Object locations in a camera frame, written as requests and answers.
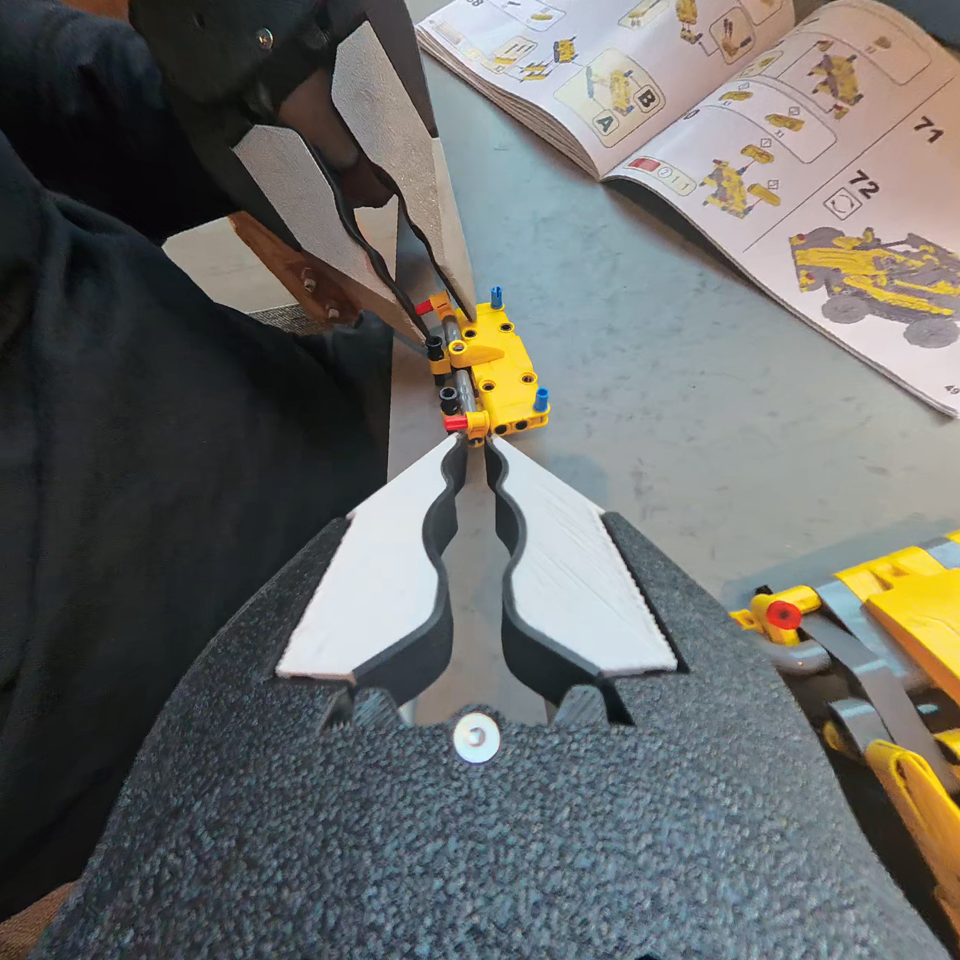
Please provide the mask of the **person's left forearm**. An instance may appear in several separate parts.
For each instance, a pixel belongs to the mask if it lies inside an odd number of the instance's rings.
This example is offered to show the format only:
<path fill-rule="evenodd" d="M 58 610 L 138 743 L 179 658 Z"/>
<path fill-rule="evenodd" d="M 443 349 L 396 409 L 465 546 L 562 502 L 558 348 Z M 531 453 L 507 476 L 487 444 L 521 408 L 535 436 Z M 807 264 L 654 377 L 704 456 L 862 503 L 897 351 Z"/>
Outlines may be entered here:
<path fill-rule="evenodd" d="M 60 2 L 1 3 L 1 127 L 42 186 L 162 244 L 234 214 L 127 23 Z"/>

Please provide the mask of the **small yellow brick assembly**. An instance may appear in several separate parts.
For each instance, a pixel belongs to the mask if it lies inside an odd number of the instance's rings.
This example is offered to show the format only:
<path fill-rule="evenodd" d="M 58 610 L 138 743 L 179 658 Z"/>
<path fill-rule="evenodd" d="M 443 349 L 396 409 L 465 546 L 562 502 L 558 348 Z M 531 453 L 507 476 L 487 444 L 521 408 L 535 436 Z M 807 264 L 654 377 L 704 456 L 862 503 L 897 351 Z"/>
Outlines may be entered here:
<path fill-rule="evenodd" d="M 469 317 L 448 292 L 414 306 L 421 321 L 436 321 L 425 339 L 443 428 L 462 435 L 471 448 L 488 438 L 510 437 L 546 427 L 550 393 L 541 383 L 503 289 L 490 288 L 486 302 Z"/>

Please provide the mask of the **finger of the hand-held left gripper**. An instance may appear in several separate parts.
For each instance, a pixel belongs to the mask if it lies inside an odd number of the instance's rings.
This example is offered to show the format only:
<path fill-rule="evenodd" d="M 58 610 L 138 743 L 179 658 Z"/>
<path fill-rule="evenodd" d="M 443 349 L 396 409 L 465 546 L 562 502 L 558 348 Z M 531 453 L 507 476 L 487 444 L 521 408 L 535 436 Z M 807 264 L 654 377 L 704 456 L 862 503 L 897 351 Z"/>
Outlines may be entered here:
<path fill-rule="evenodd" d="M 358 306 L 422 346 L 428 331 L 414 317 L 410 297 L 306 139 L 289 127 L 255 125 L 233 152 L 299 248 L 327 267 Z"/>
<path fill-rule="evenodd" d="M 473 266 L 410 18 L 365 18 L 339 43 L 332 100 L 463 315 L 475 320 Z"/>

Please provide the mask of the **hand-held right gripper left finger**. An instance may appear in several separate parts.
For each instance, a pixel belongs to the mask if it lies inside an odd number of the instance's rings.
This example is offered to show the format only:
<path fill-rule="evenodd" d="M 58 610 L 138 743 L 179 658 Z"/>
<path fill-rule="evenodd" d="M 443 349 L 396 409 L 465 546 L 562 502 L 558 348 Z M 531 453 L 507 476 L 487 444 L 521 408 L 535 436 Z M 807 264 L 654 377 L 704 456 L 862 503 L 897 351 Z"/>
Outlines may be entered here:
<path fill-rule="evenodd" d="M 466 440 L 449 434 L 366 498 L 275 667 L 415 701 L 448 668 L 453 616 L 443 555 L 458 531 Z"/>

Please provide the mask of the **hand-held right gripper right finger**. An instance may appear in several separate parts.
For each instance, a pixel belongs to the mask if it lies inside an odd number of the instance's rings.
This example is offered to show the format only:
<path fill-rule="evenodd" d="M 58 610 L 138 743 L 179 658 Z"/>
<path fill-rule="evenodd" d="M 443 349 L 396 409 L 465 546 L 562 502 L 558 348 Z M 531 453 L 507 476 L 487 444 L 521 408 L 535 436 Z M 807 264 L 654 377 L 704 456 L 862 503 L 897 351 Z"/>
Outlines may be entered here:
<path fill-rule="evenodd" d="M 484 453 L 509 554 L 501 642 L 510 672 L 547 702 L 582 686 L 618 702 L 615 681 L 676 673 L 678 655 L 606 511 L 504 438 L 489 437 Z"/>

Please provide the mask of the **yellow brick vehicle model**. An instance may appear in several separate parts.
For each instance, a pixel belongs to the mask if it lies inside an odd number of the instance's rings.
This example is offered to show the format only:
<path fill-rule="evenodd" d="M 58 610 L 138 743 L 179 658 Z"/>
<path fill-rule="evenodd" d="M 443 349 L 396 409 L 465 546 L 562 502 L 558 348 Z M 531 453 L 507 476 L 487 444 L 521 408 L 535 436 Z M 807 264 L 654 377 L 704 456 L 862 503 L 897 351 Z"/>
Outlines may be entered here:
<path fill-rule="evenodd" d="M 729 616 L 759 637 L 870 845 L 958 955 L 959 532 L 760 585 Z"/>

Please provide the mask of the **person's dark clothing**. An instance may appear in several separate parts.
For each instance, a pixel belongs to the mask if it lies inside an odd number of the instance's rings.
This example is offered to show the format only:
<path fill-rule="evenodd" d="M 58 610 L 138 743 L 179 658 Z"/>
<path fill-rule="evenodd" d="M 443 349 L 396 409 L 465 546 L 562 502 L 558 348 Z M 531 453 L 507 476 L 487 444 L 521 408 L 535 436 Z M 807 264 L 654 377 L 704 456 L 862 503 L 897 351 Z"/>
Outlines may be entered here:
<path fill-rule="evenodd" d="M 217 303 L 2 131 L 2 920 L 74 881 L 213 636 L 386 476 L 393 334 Z"/>

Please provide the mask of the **instruction booklet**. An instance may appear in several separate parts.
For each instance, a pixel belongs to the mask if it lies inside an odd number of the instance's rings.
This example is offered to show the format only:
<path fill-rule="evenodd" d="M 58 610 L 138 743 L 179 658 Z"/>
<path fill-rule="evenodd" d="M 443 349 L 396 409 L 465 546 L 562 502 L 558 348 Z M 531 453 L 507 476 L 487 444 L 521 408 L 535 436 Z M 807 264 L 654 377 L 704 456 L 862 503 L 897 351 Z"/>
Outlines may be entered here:
<path fill-rule="evenodd" d="M 882 2 L 450 2 L 421 49 L 958 418 L 958 56 Z"/>

